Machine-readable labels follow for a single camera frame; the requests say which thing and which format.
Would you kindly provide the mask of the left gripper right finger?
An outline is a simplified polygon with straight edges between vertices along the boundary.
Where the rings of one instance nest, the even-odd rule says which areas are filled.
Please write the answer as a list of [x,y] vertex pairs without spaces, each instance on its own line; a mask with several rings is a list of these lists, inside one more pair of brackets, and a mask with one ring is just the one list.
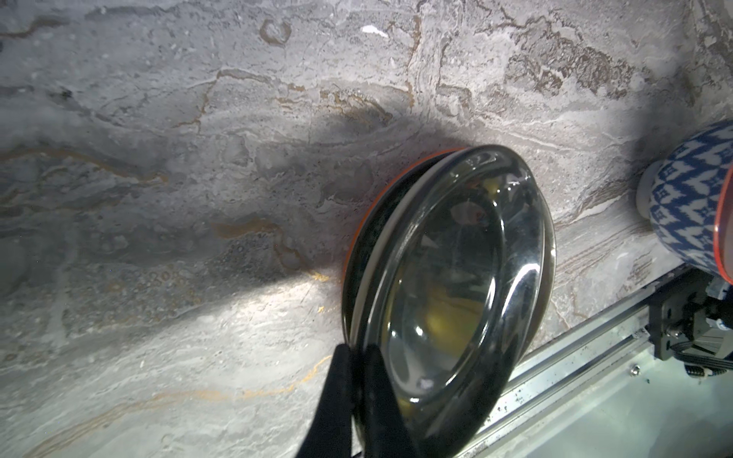
[[363,370],[364,456],[419,457],[377,345],[369,345],[366,349]]

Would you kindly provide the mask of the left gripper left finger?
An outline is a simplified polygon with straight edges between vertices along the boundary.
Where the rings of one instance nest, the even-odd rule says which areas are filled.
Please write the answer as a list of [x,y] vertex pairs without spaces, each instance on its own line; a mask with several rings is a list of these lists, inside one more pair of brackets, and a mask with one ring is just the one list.
[[352,353],[341,343],[335,347],[312,424],[296,456],[351,457],[353,407]]

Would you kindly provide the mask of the black glossy plate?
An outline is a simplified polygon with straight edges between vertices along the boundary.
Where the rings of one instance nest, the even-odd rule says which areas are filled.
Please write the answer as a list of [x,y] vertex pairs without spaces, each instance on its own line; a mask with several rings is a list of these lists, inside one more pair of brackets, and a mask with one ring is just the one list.
[[555,230],[527,163],[460,149],[391,189],[342,289],[345,340],[380,348],[422,457],[452,457],[489,418],[552,293]]

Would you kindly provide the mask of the orange plate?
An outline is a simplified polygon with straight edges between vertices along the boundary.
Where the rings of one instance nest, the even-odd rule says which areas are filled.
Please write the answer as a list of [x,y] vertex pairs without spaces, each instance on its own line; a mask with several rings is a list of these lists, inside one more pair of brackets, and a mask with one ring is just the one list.
[[404,177],[409,176],[412,174],[415,170],[417,170],[419,167],[421,167],[423,164],[428,162],[433,162],[434,160],[439,160],[439,158],[444,158],[444,156],[448,156],[452,153],[455,153],[457,151],[460,151],[460,148],[450,148],[447,150],[443,150],[437,153],[432,153],[429,156],[424,156],[423,158],[420,158],[420,160],[417,160],[416,162],[410,164],[407,168],[405,168],[403,171],[401,171],[394,179],[392,179],[384,188],[382,191],[380,191],[377,195],[377,197],[374,199],[372,204],[370,204],[370,207],[368,210],[366,210],[366,213],[364,217],[360,220],[360,223],[357,226],[357,229],[350,241],[349,250],[347,250],[346,260],[343,266],[343,272],[342,272],[342,282],[345,282],[347,279],[347,272],[349,272],[349,263],[351,261],[353,252],[355,250],[355,247],[358,244],[358,239],[360,234],[362,233],[362,230],[364,226],[367,224],[367,222],[370,220],[371,215],[373,214],[374,210],[378,206],[378,204],[383,200],[383,197],[391,190],[395,185],[397,185],[399,182],[401,182]]

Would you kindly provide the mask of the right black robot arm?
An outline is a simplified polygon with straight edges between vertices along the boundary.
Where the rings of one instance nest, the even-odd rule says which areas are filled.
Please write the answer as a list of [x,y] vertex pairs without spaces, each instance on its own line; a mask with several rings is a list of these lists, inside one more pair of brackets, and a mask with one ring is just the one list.
[[682,266],[662,278],[648,304],[656,359],[683,364],[691,378],[732,371],[731,284]]

